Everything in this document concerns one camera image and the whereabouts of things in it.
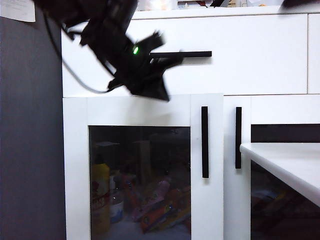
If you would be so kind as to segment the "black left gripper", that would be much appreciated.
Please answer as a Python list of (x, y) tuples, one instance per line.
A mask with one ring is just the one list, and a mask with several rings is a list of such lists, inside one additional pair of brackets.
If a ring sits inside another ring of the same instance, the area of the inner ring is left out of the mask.
[(80, 43), (89, 46), (105, 68), (108, 64), (115, 68), (114, 78), (107, 86), (108, 92), (126, 86), (133, 95), (170, 100), (163, 77), (152, 76), (152, 71), (164, 72), (178, 66), (184, 56), (180, 52), (151, 52), (163, 45), (158, 31), (133, 42), (126, 30), (115, 22), (106, 17), (95, 17), (83, 29)]

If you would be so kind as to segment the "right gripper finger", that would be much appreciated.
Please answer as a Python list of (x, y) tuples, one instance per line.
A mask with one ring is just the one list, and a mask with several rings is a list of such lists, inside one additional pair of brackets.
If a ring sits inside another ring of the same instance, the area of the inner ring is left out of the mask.
[(282, 10), (289, 10), (312, 4), (312, 0), (284, 0), (280, 5)]

